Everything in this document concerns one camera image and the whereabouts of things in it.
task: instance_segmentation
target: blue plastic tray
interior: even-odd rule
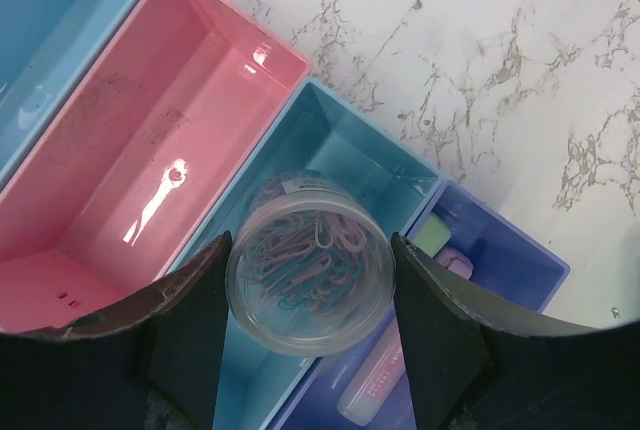
[[[442,183],[440,174],[391,141],[314,79],[289,101],[174,265],[224,230],[236,235],[249,201],[267,179],[316,170],[336,181],[390,237],[406,232]],[[267,351],[230,317],[215,428],[266,428],[313,359]]]
[[[452,233],[448,245],[474,263],[471,281],[492,292],[542,312],[569,273],[569,266],[489,209],[460,185],[445,182],[411,227],[412,238],[427,216],[435,213]],[[345,352],[322,373],[318,366],[305,376],[273,419],[272,430],[356,430],[336,410],[338,400],[380,338],[390,315],[375,332]],[[411,394],[402,377],[368,430],[415,430]]]
[[[138,0],[0,0],[0,189]]]
[[[457,183],[439,189],[409,238],[431,212],[451,230],[448,245],[473,262],[471,281],[513,303],[542,312],[569,274],[569,265]]]

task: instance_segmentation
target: clear plastic container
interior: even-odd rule
[[[338,402],[338,411],[361,427],[367,426],[404,375],[398,321],[394,318]]]
[[[267,181],[229,257],[227,296],[238,323],[267,348],[319,357],[364,338],[394,292],[384,232],[322,175]]]

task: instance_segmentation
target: round plastic jar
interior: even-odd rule
[[[384,232],[322,175],[267,181],[229,257],[227,296],[238,323],[265,347],[319,357],[364,338],[393,298]]]

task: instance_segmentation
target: pink eraser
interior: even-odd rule
[[[473,263],[459,251],[451,247],[444,247],[436,255],[436,262],[453,273],[469,280],[473,273]]]

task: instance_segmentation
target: white marble surface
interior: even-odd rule
[[[567,260],[548,314],[640,316],[640,3],[233,1]]]

